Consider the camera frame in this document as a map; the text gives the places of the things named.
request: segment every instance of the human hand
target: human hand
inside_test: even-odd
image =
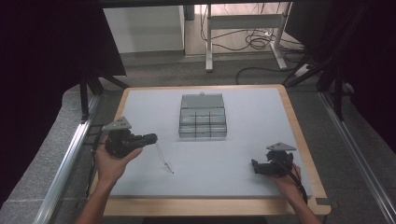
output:
[[[107,140],[107,136],[102,137],[101,143]],[[95,153],[95,160],[98,171],[98,186],[103,185],[106,188],[112,188],[116,185],[119,178],[125,172],[128,162],[136,158],[143,148],[137,148],[124,158],[115,158],[110,156],[106,151],[105,144],[99,144]]]
[[[293,169],[291,169],[291,172],[298,179],[301,180],[301,168],[299,166],[293,164]],[[274,181],[280,193],[284,195],[288,200],[296,200],[303,198],[300,190],[297,188],[297,184],[289,175],[282,177],[276,175],[267,175],[267,178]]]

